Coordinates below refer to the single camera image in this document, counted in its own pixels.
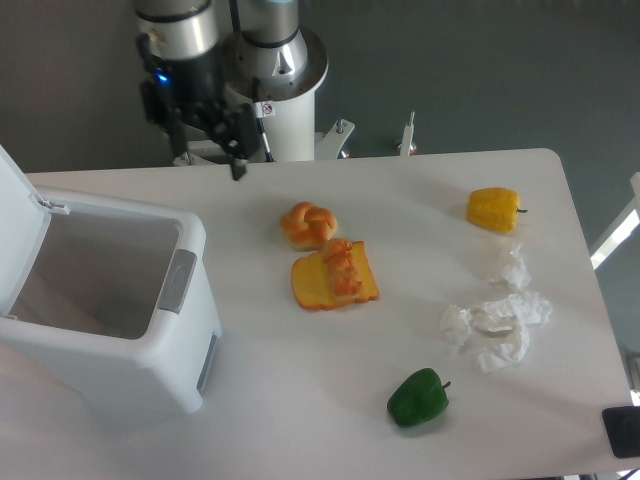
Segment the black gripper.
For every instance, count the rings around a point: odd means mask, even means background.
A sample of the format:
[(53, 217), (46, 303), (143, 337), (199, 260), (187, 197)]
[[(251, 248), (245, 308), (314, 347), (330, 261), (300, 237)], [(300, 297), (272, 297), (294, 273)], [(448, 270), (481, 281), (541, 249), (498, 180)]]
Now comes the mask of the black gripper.
[(248, 103), (228, 111), (219, 48), (191, 59), (165, 60), (151, 52), (147, 33), (137, 37), (137, 48), (147, 72), (141, 82), (147, 121), (168, 135), (173, 155), (188, 156), (188, 125), (222, 144), (232, 179), (240, 180), (257, 152), (257, 123)]

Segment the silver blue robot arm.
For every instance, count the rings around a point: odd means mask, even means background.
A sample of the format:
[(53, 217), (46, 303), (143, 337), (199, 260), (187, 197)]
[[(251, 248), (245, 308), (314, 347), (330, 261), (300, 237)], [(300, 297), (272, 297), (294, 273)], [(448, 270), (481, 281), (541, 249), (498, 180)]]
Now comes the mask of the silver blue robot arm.
[(225, 95), (223, 56), (215, 7), (210, 1), (136, 1), (136, 47), (147, 73), (140, 94), (149, 123), (169, 138), (174, 156), (192, 160), (184, 128), (205, 133), (220, 146), (234, 180), (251, 156), (266, 147), (254, 113), (262, 87), (294, 81), (308, 64), (295, 1), (258, 1), (258, 25), (242, 28), (236, 2), (229, 9), (238, 40), (235, 60), (248, 79), (249, 102), (233, 106)]

